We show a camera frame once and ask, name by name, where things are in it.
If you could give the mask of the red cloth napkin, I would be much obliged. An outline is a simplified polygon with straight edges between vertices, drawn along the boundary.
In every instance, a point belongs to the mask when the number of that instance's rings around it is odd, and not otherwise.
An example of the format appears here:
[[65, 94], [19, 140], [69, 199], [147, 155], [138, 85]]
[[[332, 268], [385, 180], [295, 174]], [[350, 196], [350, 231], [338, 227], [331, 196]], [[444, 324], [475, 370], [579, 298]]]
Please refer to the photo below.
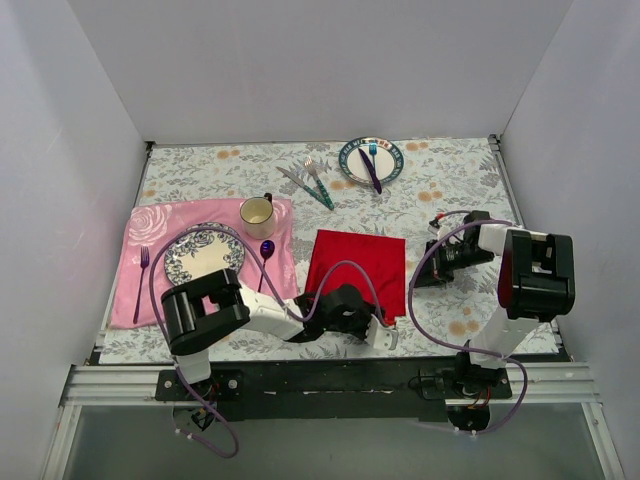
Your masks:
[[378, 300], [387, 319], [406, 315], [406, 241], [400, 238], [320, 230], [305, 291], [324, 294], [351, 284], [369, 303]]

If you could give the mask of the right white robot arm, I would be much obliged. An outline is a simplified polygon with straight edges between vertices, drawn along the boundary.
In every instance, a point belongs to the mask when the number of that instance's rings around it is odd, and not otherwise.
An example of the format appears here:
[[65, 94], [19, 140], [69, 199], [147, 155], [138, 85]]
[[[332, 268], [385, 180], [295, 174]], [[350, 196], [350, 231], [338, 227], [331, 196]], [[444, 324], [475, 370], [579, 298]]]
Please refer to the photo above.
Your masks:
[[427, 243], [409, 288], [443, 286], [458, 270], [500, 259], [495, 312], [475, 337], [455, 347], [452, 367], [434, 379], [443, 390], [471, 398], [506, 384], [506, 365], [525, 337], [572, 310], [574, 252], [568, 235], [526, 230], [486, 211], [461, 214], [462, 224], [450, 231], [441, 225], [443, 214], [430, 221], [435, 237]]

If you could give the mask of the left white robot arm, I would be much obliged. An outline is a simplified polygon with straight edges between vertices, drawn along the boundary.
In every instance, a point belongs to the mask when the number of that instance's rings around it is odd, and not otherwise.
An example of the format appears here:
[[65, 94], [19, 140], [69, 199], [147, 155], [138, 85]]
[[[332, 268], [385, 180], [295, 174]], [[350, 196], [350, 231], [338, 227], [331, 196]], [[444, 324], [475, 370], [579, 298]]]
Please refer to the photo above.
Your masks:
[[233, 270], [223, 269], [167, 290], [161, 305], [169, 350], [181, 372], [178, 387], [193, 400], [212, 390], [209, 348], [240, 329], [293, 343], [337, 332], [376, 349], [396, 345], [396, 332], [384, 323], [384, 314], [351, 284], [278, 302], [243, 284]]

